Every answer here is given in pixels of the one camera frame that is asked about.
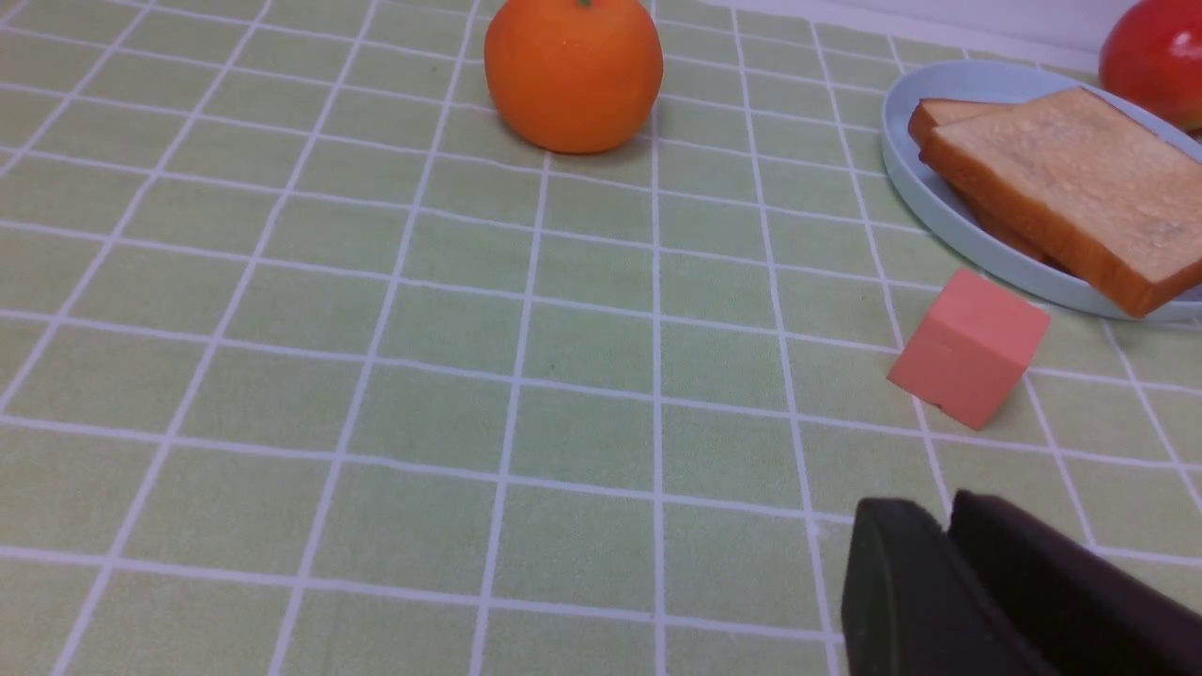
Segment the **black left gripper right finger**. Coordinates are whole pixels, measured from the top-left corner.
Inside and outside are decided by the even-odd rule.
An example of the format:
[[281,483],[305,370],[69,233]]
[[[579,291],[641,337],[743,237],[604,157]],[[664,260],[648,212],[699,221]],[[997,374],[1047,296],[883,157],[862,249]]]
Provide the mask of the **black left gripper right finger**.
[[1002,497],[958,491],[948,535],[1057,672],[1201,672],[1198,613]]

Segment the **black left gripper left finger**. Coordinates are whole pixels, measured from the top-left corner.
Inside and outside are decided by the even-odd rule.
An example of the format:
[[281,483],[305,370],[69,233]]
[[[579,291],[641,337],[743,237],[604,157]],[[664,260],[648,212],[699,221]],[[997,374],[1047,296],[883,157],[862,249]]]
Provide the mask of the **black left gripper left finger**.
[[908,499],[855,506],[840,616],[851,675],[1057,675]]

